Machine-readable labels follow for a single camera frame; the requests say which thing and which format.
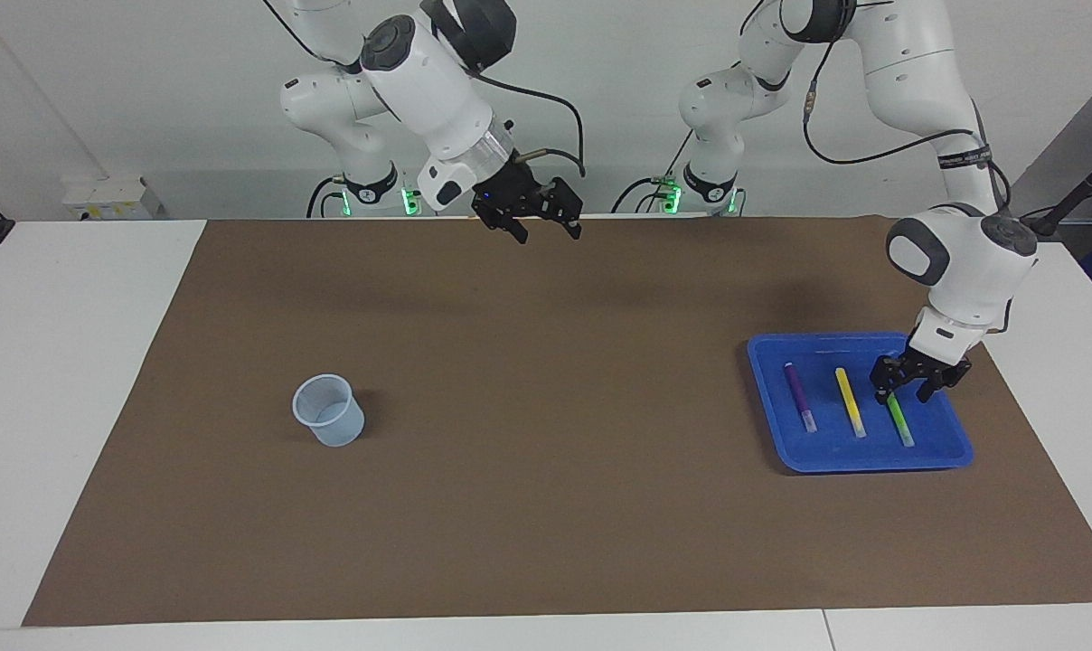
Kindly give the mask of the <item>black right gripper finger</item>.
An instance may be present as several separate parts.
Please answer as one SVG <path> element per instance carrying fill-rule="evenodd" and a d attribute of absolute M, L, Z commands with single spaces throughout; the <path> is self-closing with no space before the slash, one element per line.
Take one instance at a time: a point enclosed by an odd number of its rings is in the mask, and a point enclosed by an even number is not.
<path fill-rule="evenodd" d="M 582 233 L 582 199 L 562 178 L 551 178 L 549 184 L 541 187 L 541 218 L 558 223 L 575 241 Z"/>
<path fill-rule="evenodd" d="M 524 246 L 529 242 L 529 230 L 522 226 L 520 220 L 512 217 L 512 215 L 505 214 L 505 212 L 494 209 L 487 205 L 487 203 L 472 203 L 472 210 L 475 212 L 475 217 L 479 218 L 488 230 L 505 230 L 513 236 L 517 242 Z"/>

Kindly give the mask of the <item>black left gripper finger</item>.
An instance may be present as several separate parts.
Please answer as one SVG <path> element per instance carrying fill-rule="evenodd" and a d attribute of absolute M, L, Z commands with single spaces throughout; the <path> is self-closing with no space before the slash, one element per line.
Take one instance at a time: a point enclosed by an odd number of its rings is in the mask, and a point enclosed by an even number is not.
<path fill-rule="evenodd" d="M 936 392 L 942 391 L 942 389 L 954 388 L 972 370 L 972 367 L 971 362 L 959 362 L 952 366 L 943 365 L 940 362 L 931 362 L 923 365 L 918 372 L 919 378 L 923 380 L 917 390 L 919 402 L 927 403 Z"/>
<path fill-rule="evenodd" d="M 888 404 L 898 388 L 909 383 L 906 360 L 902 357 L 878 357 L 873 364 L 870 381 L 876 402 L 880 405 Z"/>

